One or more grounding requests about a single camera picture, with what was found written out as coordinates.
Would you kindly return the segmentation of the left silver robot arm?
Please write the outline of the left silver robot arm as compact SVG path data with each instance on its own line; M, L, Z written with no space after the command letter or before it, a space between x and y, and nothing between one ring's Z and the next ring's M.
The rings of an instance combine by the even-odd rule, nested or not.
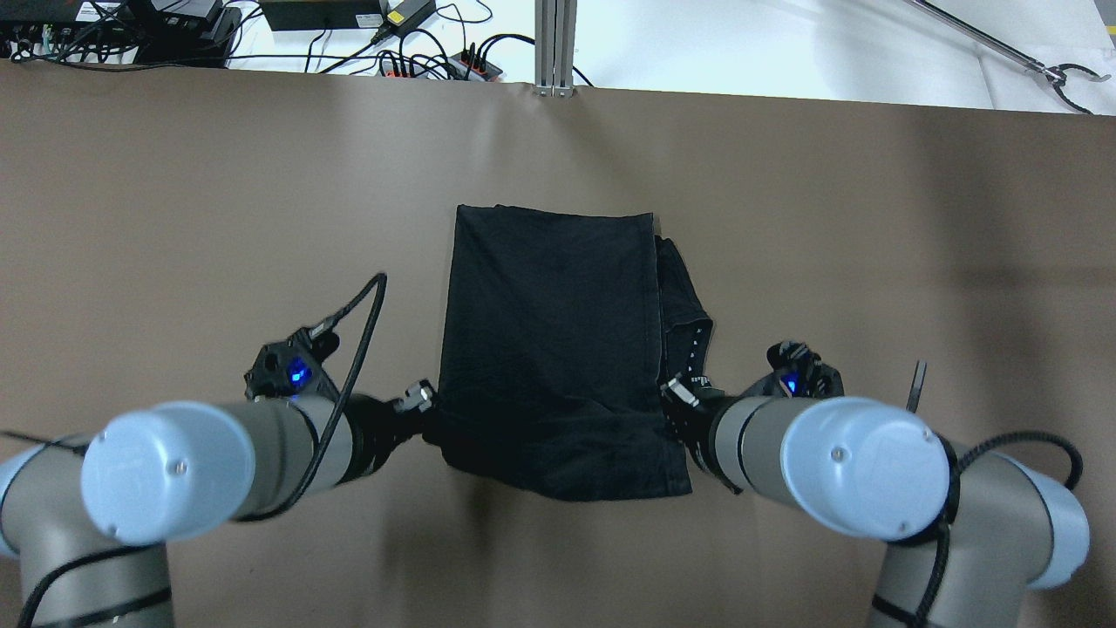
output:
M323 321L264 345L246 399L171 400L3 462L3 555L19 627L172 627L167 545L258 523L378 472L434 407L429 381L379 400L355 390L378 323L378 273Z

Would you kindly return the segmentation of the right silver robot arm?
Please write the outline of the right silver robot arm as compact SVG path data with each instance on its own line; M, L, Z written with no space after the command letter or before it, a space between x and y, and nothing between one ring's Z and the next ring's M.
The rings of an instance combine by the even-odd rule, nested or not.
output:
M785 365L730 396L662 386L698 467L735 494L886 544L869 627L1014 627L1030 590L1067 584L1091 549L1083 457L1047 432L965 446L913 408L845 396L822 365Z

